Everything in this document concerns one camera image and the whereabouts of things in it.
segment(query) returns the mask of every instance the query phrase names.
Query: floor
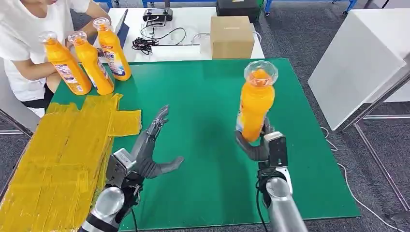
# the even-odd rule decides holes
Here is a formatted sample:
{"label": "floor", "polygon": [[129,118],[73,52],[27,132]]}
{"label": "floor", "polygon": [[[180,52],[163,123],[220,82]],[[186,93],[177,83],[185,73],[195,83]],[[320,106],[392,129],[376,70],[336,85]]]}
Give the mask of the floor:
{"label": "floor", "polygon": [[[355,8],[362,8],[366,0],[359,0]],[[211,7],[214,3],[172,3],[172,7]],[[140,1],[120,0],[120,7],[142,7]],[[327,127],[323,114],[308,86],[308,78],[325,52],[344,17],[341,13],[347,7],[346,2],[329,1],[277,1],[271,6],[268,17],[261,16],[256,30],[262,36],[262,48],[267,58],[289,58],[302,85],[306,97],[319,123]],[[74,27],[80,28],[88,20],[86,15],[73,14]],[[384,104],[378,113],[410,113],[407,103]],[[360,123],[369,141],[374,145],[380,159],[385,163],[390,174],[406,199],[410,199],[410,120],[366,120]],[[9,128],[0,121],[0,130]],[[406,221],[393,222],[387,215],[403,210],[392,189],[382,176],[376,163],[371,158],[355,129],[345,133],[333,131],[329,135],[339,149],[334,152],[336,160],[345,165],[348,179],[356,197],[374,212],[385,218],[390,224],[410,231]],[[4,186],[12,167],[15,165],[28,139],[24,135],[0,137],[0,189]],[[394,232],[382,224],[375,216],[359,206],[362,216],[347,219],[328,219],[307,221],[311,232]],[[222,232],[222,231],[263,231],[260,224],[225,226],[202,229],[177,230],[183,232]]]}

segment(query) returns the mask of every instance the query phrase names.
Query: black case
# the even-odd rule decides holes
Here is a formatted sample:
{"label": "black case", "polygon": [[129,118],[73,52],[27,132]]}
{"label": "black case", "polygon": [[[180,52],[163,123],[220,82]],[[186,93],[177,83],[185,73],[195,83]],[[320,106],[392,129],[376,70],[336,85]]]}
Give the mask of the black case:
{"label": "black case", "polygon": [[249,21],[255,23],[259,10],[256,0],[217,0],[218,16],[248,16]]}

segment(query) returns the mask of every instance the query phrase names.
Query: orange detergent bottle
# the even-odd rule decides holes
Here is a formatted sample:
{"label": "orange detergent bottle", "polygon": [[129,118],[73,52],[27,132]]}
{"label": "orange detergent bottle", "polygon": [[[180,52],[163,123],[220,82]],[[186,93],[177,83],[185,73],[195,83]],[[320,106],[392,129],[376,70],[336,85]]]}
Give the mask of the orange detergent bottle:
{"label": "orange detergent bottle", "polygon": [[101,95],[114,91],[114,84],[104,66],[98,60],[98,52],[87,41],[87,34],[83,31],[75,31],[68,40],[74,45],[78,59],[83,64],[92,84]]}
{"label": "orange detergent bottle", "polygon": [[48,61],[54,65],[68,88],[77,95],[87,94],[91,90],[91,82],[70,51],[57,40],[57,34],[44,31],[39,39],[45,46]]}
{"label": "orange detergent bottle", "polygon": [[258,60],[245,68],[244,76],[246,83],[241,91],[236,129],[248,142],[255,142],[275,98],[272,85],[278,78],[278,70],[272,63]]}
{"label": "orange detergent bottle", "polygon": [[131,68],[122,52],[119,38],[110,30],[107,18],[97,18],[93,22],[98,31],[98,42],[107,58],[113,76],[120,81],[126,81],[131,76]]}

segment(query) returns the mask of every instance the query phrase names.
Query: transparent bottle cap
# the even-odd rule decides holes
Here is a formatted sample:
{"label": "transparent bottle cap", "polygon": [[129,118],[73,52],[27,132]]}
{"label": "transparent bottle cap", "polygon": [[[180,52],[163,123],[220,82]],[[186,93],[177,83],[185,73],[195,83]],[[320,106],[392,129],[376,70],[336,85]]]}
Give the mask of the transparent bottle cap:
{"label": "transparent bottle cap", "polygon": [[46,45],[53,45],[57,43],[57,33],[53,32],[53,31],[43,31],[41,32],[40,36],[39,36],[39,41],[42,44],[46,44]]}
{"label": "transparent bottle cap", "polygon": [[268,61],[257,60],[246,66],[244,78],[256,87],[271,86],[278,79],[278,69]]}
{"label": "transparent bottle cap", "polygon": [[108,20],[108,18],[96,18],[92,24],[97,30],[108,30],[110,20]]}
{"label": "transparent bottle cap", "polygon": [[81,30],[75,31],[68,36],[68,41],[74,46],[82,45],[87,41],[87,34]]}

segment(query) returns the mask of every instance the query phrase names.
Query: yellow tape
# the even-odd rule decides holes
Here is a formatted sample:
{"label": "yellow tape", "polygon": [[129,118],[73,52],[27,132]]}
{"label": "yellow tape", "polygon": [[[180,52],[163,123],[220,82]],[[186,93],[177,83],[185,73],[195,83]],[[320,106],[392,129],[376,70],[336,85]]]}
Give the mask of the yellow tape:
{"label": "yellow tape", "polygon": [[0,204],[0,232],[76,231],[104,186],[111,136],[141,128],[141,111],[117,111],[120,98],[50,104]]}

